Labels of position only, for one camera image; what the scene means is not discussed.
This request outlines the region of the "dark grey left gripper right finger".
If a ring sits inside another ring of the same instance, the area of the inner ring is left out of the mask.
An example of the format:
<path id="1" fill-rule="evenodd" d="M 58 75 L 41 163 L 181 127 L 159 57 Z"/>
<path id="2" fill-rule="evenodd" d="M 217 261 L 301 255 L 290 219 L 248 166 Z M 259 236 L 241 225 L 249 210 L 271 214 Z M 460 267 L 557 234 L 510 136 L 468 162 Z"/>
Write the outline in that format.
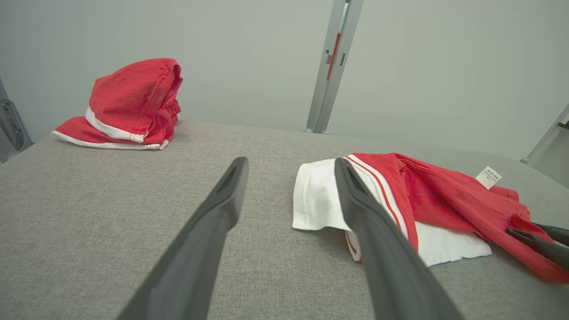
<path id="1" fill-rule="evenodd" d="M 344 220 L 360 244 L 376 319 L 463 319 L 348 160 L 335 160 L 335 178 Z"/>

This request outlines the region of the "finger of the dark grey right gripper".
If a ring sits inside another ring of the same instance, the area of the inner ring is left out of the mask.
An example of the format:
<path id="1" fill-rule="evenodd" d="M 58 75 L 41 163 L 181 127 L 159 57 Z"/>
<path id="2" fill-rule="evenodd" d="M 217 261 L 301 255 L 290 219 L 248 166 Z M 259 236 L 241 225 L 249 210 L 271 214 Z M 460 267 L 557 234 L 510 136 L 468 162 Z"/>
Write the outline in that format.
<path id="1" fill-rule="evenodd" d="M 553 245 L 569 245 L 569 231 L 567 229 L 544 225 L 544 224 L 535 224 L 539 227 L 542 231 L 544 231 L 552 240 L 553 242 L 545 241 L 539 237 L 535 237 L 533 239 L 532 246 L 553 246 Z"/>
<path id="2" fill-rule="evenodd" d="M 553 246 L 532 246 L 533 239 L 538 236 L 516 228 L 508 228 L 507 233 L 508 235 L 518 239 L 518 241 L 528 245 L 534 251 L 557 264 L 559 267 L 562 267 L 563 269 L 569 268 L 568 246 L 564 246 L 562 244 Z"/>

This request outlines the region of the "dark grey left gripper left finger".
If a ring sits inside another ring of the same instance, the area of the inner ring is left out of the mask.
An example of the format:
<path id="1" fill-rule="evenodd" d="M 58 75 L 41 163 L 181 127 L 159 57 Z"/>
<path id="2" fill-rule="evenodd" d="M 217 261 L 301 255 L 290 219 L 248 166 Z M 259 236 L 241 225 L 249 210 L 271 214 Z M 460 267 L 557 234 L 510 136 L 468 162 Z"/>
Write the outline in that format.
<path id="1" fill-rule="evenodd" d="M 236 158 L 136 290 L 120 320 L 205 320 L 226 236 L 239 221 L 248 159 Z"/>

